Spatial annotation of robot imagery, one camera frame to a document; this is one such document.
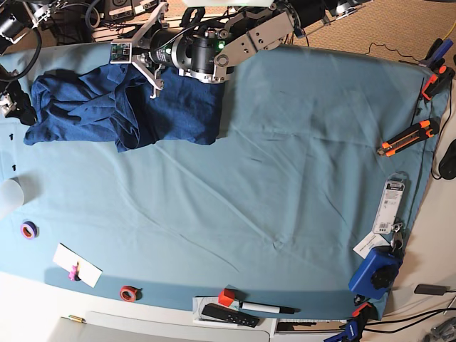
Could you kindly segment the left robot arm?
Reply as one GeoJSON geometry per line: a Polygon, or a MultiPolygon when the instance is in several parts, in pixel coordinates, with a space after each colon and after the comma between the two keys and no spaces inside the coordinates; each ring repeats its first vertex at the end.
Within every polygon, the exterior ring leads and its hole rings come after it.
{"type": "Polygon", "coordinates": [[[363,6],[362,1],[266,1],[263,6],[231,1],[223,15],[207,18],[207,4],[188,6],[179,27],[170,28],[168,3],[159,1],[131,38],[111,44],[110,60],[133,64],[156,98],[165,85],[163,68],[202,83],[224,83],[258,52],[273,50],[287,38],[306,38],[308,26],[318,21],[328,26],[363,6]]]}

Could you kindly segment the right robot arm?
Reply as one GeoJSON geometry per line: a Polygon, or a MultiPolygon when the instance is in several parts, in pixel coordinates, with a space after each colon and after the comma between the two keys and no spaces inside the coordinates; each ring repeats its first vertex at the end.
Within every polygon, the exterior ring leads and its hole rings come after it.
{"type": "Polygon", "coordinates": [[[26,67],[8,72],[1,68],[1,115],[17,118],[20,123],[32,126],[37,121],[30,97],[22,90],[19,80],[35,66],[43,46],[38,27],[66,4],[65,1],[2,1],[1,2],[1,52],[16,45],[23,37],[33,33],[36,49],[26,67]]]}

